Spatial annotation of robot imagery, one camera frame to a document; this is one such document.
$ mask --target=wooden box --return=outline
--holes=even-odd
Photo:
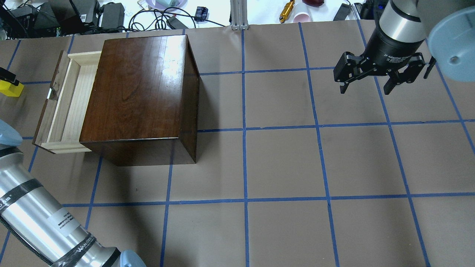
[[[184,35],[60,56],[33,143],[118,166],[196,162],[200,77]]]

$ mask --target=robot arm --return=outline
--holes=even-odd
[[[335,66],[340,92],[366,76],[388,75],[386,95],[401,83],[414,82],[425,65],[416,51],[427,36],[434,58],[424,78],[437,59],[448,77],[475,81],[475,0],[390,0],[363,54],[344,52]]]

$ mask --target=white surface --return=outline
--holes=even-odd
[[[23,3],[25,0],[7,0],[6,5],[9,8],[16,7]],[[32,3],[34,6],[38,6],[46,2],[45,0],[33,0]],[[137,0],[99,0],[101,5],[115,2],[122,3],[125,8],[125,21],[124,26],[128,27],[131,17],[142,9],[138,4]],[[279,15],[282,12],[287,0],[248,0],[247,1],[247,20],[249,25],[251,24],[279,24]],[[364,0],[350,0],[351,3],[362,3]],[[295,0],[295,4],[302,3],[302,0]],[[314,8],[309,6],[310,15],[313,21],[330,21],[336,15],[336,12],[340,8],[342,3],[347,3],[345,0],[325,0],[325,3],[318,7]],[[197,6],[204,6],[209,9],[208,19],[215,21],[223,25],[229,25],[229,14],[231,11],[231,5],[229,0],[187,0],[187,2],[182,6],[190,15],[194,16]],[[182,11],[177,10],[176,13],[184,14]],[[135,19],[136,22],[142,23],[145,27],[153,23],[155,16],[152,12],[143,13],[137,16]],[[188,28],[193,27],[193,22],[190,18],[178,16],[178,19],[185,24]],[[350,12],[349,16],[346,19],[355,19],[354,15]],[[291,23],[292,20],[289,19],[285,23]],[[210,22],[197,22],[197,28],[209,28],[209,27],[219,27],[216,24]]]

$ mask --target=metal bracket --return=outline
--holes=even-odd
[[[247,0],[231,1],[231,29],[248,29],[247,23]]]

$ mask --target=yellow cube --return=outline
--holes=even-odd
[[[21,83],[18,84],[18,86],[14,86],[7,81],[0,81],[0,93],[6,96],[19,97],[23,91],[23,87],[25,86]]]

